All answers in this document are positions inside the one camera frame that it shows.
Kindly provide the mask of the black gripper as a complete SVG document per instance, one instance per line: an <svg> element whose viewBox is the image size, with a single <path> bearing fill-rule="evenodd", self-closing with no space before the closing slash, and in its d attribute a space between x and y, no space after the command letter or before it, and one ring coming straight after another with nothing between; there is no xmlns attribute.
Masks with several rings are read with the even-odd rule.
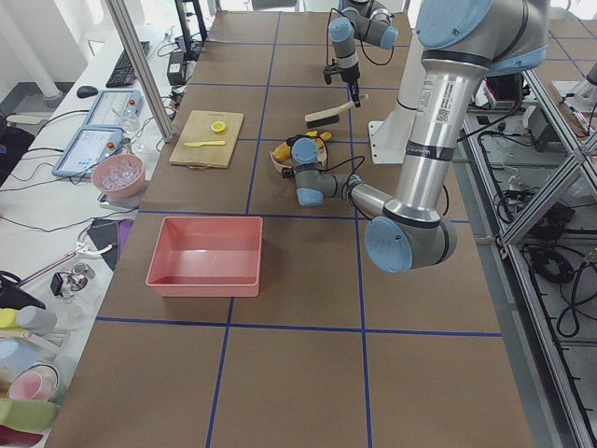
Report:
<svg viewBox="0 0 597 448"><path fill-rule="evenodd" d="M332 64L326 65L323 69L324 82L327 85L330 85L332 82L332 77L335 75L339 75L341 80L347 84L354 107L360 107L361 99L358 86L360 69L358 60L355 58L347 61L334 60Z"/></svg>

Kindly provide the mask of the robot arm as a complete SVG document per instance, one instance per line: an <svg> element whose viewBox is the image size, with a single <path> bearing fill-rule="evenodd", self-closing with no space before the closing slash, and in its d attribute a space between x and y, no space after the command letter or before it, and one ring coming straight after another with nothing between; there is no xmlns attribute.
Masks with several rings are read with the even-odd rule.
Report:
<svg viewBox="0 0 597 448"><path fill-rule="evenodd" d="M465 112L486 77L518 74L547 52L546 1L425 1L410 51L423 73L404 79L415 102L404 119L389 118L388 144L402 157L396 192L386 194L358 175L331 174L313 140L291 147L298 202L316 206L340 197L369 216L369 258L388 273L439 264L454 251L457 233L437 208Z"/></svg>
<svg viewBox="0 0 597 448"><path fill-rule="evenodd" d="M355 107L361 106L358 79L360 68L355 43L391 50L398 37L393 14L380 1L339 1L328 16L327 36L334 57L326 61L324 81L329 85L338 75L347 85Z"/></svg>

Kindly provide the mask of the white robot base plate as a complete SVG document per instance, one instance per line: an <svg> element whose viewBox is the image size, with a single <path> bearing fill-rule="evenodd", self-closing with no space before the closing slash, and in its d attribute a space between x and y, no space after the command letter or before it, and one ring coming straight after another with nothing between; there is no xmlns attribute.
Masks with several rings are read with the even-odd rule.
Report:
<svg viewBox="0 0 597 448"><path fill-rule="evenodd" d="M402 164L410 126L373 120L368 123L371 158L374 164Z"/></svg>

